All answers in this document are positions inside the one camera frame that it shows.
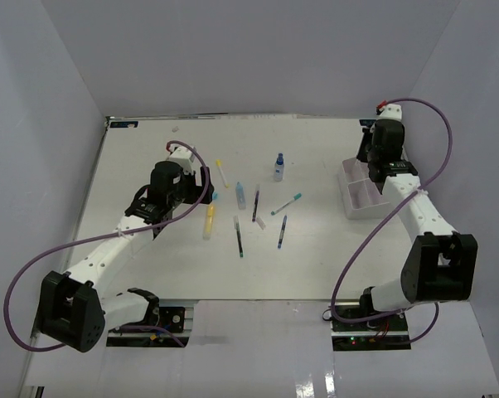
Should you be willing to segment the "teal capped white marker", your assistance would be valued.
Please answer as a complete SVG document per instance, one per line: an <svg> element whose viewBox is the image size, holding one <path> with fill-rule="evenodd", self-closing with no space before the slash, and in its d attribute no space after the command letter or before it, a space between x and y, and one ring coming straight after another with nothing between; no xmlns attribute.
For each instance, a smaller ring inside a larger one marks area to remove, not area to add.
<svg viewBox="0 0 499 398"><path fill-rule="evenodd" d="M286 209L288 206L291 206L292 204L294 204L294 202L297 201L298 199L300 199L301 197L302 197L302 193L301 192L297 193L296 195L291 197L287 202L285 202L283 205L281 205L279 208L272 210L270 212L270 215L275 216L275 215L279 214L281 211Z"/></svg>

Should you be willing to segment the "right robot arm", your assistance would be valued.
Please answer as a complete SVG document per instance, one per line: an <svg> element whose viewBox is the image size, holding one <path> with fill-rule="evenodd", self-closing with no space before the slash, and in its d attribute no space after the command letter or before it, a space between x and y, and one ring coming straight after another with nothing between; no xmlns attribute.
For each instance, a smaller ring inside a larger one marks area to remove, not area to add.
<svg viewBox="0 0 499 398"><path fill-rule="evenodd" d="M360 324L371 331L386 324L391 311L419 303L465 301L472 291L478 244L440 215L422 189L413 164L404 160L404 125L379 119L366 132L360 159L378 192L398 212L411 240L400 275L369 287L360 298Z"/></svg>

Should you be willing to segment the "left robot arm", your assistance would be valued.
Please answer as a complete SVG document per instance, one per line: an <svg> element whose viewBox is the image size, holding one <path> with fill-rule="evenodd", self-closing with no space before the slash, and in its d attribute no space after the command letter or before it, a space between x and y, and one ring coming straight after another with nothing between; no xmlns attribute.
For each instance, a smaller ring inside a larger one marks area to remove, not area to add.
<svg viewBox="0 0 499 398"><path fill-rule="evenodd" d="M173 221L181 204L209 204L213 191L208 167L185 172L172 161L157 163L149 184L138 189L114 233L64 273L51 271L43 279L37 331L87 352L104 330L155 328L160 314L156 294L139 288L112 297L104 293L119 271Z"/></svg>

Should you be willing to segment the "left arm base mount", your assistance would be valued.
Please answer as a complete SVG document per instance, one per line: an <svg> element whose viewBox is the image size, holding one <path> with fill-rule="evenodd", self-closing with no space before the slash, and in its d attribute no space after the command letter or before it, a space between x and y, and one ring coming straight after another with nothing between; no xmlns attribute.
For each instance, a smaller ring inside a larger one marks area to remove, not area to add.
<svg viewBox="0 0 499 398"><path fill-rule="evenodd" d="M157 315L146 323L129 323L112 329L112 332L160 332L160 328L171 333L182 333L185 330L185 307L165 306L160 307Z"/></svg>

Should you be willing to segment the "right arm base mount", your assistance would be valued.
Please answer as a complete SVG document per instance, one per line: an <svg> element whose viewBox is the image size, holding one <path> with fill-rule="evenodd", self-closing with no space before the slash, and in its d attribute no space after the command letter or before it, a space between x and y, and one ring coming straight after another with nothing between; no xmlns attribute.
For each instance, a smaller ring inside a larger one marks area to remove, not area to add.
<svg viewBox="0 0 499 398"><path fill-rule="evenodd" d="M409 350L411 348L408 323L404 314L369 321L368 323L342 323L328 308L322 320L331 325L334 352L372 352Z"/></svg>

